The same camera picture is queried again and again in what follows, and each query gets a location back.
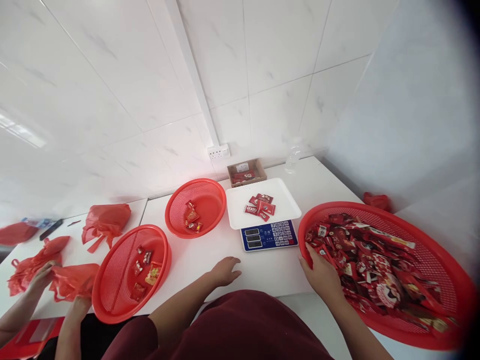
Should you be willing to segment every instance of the plastic water bottle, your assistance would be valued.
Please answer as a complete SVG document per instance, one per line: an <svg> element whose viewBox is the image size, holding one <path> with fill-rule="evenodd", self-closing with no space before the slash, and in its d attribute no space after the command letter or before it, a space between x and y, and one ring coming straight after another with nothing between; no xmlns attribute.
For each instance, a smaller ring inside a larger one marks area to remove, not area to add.
<svg viewBox="0 0 480 360"><path fill-rule="evenodd" d="M300 160L300 156L302 156L302 138L296 136L293 138L290 150L288 151L288 155L286 156L285 161L285 171L288 174L294 174L295 168L297 166L297 162Z"/></svg>

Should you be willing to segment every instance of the person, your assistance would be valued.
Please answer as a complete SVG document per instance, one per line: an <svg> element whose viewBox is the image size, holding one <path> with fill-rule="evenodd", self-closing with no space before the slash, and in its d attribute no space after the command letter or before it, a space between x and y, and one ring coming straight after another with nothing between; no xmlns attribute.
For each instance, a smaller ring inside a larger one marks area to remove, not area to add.
<svg viewBox="0 0 480 360"><path fill-rule="evenodd" d="M47 262L33 277L28 289L0 318L0 349L10 342L30 321L45 288L53 280L54 261ZM87 315L92 306L90 297L77 296L63 320L58 337L50 339L39 360L101 359L123 323L101 323L94 314Z"/></svg>
<svg viewBox="0 0 480 360"><path fill-rule="evenodd" d="M306 247L313 269L299 258L301 267L331 311L352 359L392 359L345 299L333 266L308 244ZM293 311L260 291L239 290L223 295L209 303L192 323L212 291L231 284L242 274L233 270L240 262L236 257L224 258L148 317L130 321L102 359L331 359Z"/></svg>

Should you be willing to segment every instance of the phone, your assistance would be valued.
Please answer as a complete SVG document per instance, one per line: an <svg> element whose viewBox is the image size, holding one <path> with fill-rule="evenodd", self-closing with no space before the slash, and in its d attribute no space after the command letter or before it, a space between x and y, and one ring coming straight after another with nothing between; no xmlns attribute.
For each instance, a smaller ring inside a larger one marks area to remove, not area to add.
<svg viewBox="0 0 480 360"><path fill-rule="evenodd" d="M55 222L52 226L50 226L47 230L45 230L41 235L40 235L40 241L43 241L45 238L48 238L51 233L53 233L55 230L59 228L60 225L62 225L64 221L62 219L58 220Z"/></svg>

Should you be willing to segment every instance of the red gift bag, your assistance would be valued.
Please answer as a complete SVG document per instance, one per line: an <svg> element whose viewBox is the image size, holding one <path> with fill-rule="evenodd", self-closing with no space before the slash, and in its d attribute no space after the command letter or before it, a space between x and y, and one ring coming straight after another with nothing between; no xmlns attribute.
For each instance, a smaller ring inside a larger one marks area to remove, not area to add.
<svg viewBox="0 0 480 360"><path fill-rule="evenodd" d="M386 212L392 211L392 206L390 205L390 199L387 195L372 195L370 192L365 192L363 194L363 202L367 205L373 206Z"/></svg>
<svg viewBox="0 0 480 360"><path fill-rule="evenodd" d="M88 248L88 252L93 254L105 237L111 249L114 238L122 235L122 230L128 223L131 213L128 204L92 206L85 220L81 242L85 244L100 238Z"/></svg>
<svg viewBox="0 0 480 360"><path fill-rule="evenodd" d="M49 261L62 263L62 250L67 246L70 236L59 236L53 240L45 239L43 248L34 257L18 261L13 259L11 264L15 273L8 280L10 296L15 296L27 290L35 274Z"/></svg>
<svg viewBox="0 0 480 360"><path fill-rule="evenodd" d="M55 302L72 302L76 296L91 297L95 276L99 269L100 266L95 263L65 267L52 266L51 270L55 275L49 290L54 292Z"/></svg>
<svg viewBox="0 0 480 360"><path fill-rule="evenodd" d="M26 222L15 224L0 229L0 245L14 246L30 239L38 228L30 226Z"/></svg>

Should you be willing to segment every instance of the red mesh basket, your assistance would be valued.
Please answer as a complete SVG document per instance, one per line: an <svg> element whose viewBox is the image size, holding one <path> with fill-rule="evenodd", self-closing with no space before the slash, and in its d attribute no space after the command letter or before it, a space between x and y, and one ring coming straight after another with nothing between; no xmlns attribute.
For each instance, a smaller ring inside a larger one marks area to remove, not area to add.
<svg viewBox="0 0 480 360"><path fill-rule="evenodd" d="M158 279L153 286L145 282L150 265L135 276L133 267L137 260L143 263L144 253L138 248L152 250L150 261L162 263ZM155 225L138 226L113 246L103 260L95 277L91 301L96 317L106 324L117 324L135 315L158 291L167 278L172 263L172 250L165 233ZM146 287L145 295L136 302L131 299L135 283Z"/></svg>
<svg viewBox="0 0 480 360"><path fill-rule="evenodd" d="M365 324L373 330L401 343L432 350L450 350L461 345L465 329L475 312L476 290L473 282L455 259L427 234L386 211L362 203L336 201L315 206L305 214L298 228L298 243L302 256L312 267L312 259L305 247L306 231L325 215L347 213L358 216L372 227L414 242L415 266L441 288L441 303L455 314L459 327L454 335L437 338L429 332L396 317L381 316L375 312L357 310Z"/></svg>
<svg viewBox="0 0 480 360"><path fill-rule="evenodd" d="M185 227L185 218L190 212L186 203L191 200L202 223L199 233ZM165 209L168 230L182 239L193 239L205 235L220 222L227 206L224 188L216 181L200 178L187 182L173 193Z"/></svg>

